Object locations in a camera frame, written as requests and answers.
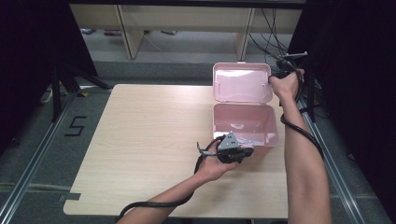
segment wooden table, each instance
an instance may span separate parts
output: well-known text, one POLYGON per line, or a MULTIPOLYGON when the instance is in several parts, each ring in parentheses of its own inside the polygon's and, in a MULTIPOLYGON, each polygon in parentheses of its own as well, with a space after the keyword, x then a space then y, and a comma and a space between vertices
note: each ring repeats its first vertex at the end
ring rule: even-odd
MULTIPOLYGON (((287 217, 278 102, 274 97, 269 105, 276 110, 279 146, 202 186, 171 217, 287 217)), ((188 178, 199 157, 196 142, 205 147, 213 139, 216 103, 208 86, 117 85, 71 189, 79 200, 66 201, 66 214, 116 216, 126 204, 188 178)))

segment open plastic box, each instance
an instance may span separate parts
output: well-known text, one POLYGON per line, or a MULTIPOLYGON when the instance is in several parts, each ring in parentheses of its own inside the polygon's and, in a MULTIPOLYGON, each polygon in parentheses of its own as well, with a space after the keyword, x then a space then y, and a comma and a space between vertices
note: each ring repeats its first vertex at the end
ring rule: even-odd
POLYGON ((233 132, 240 145, 275 147, 279 143, 273 98, 265 63, 216 63, 213 67, 213 133, 233 132))

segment hand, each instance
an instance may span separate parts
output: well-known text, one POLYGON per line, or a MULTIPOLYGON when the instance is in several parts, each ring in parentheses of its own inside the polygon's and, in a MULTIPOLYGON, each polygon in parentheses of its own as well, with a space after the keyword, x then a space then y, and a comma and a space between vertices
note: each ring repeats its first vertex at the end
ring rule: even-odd
MULTIPOLYGON (((216 147, 219 143, 220 141, 217 141, 215 144, 213 144, 209 151, 216 151, 216 147)), ((239 163, 236 161, 232 163, 222 163, 219 161, 217 156, 207 156, 202 161, 196 175, 204 179, 205 182, 217 180, 227 171, 235 169, 238 164, 239 163)))
MULTIPOLYGON (((303 75, 304 69, 299 70, 301 75, 303 75)), ((273 87, 274 94, 277 95, 281 101, 289 98, 294 99, 296 97, 299 86, 297 74, 295 72, 290 73, 290 75, 282 79, 270 77, 269 82, 273 87)))

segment pink lid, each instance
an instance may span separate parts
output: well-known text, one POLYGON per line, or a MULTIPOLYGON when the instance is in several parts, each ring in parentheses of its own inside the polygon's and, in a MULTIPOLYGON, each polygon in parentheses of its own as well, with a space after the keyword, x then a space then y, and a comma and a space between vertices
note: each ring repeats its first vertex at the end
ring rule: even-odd
POLYGON ((266 63, 216 63, 213 66, 213 96, 219 102, 266 104, 273 98, 266 63))

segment gray carpet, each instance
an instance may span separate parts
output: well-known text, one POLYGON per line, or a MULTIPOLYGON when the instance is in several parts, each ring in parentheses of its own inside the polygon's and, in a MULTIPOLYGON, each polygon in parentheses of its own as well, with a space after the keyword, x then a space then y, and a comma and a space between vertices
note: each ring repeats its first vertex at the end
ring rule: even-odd
MULTIPOLYGON (((95 63, 95 66, 100 79, 110 85, 212 85, 212 63, 95 63)), ((91 85, 80 78, 78 82, 91 85)), ((64 202, 60 200, 73 184, 108 97, 109 93, 89 93, 87 97, 77 97, 73 101, 11 223, 114 223, 114 217, 68 216, 64 214, 64 202), (78 133, 77 129, 69 127, 75 117, 80 118, 76 119, 75 125, 84 126, 84 129, 79 136, 67 136, 78 133)), ((21 144, 8 148, 0 158, 0 202, 7 198, 12 184, 18 181, 38 147, 50 125, 51 112, 50 103, 38 107, 19 134, 21 144)), ((319 108, 316 113, 321 134, 368 223, 390 223, 359 167, 346 157, 347 148, 326 111, 319 108)), ((332 183, 331 196, 333 223, 351 223, 332 183)), ((256 219, 255 223, 272 221, 256 219)), ((181 220, 170 218, 166 223, 181 223, 181 220)), ((196 219, 194 223, 239 224, 245 220, 196 219)))

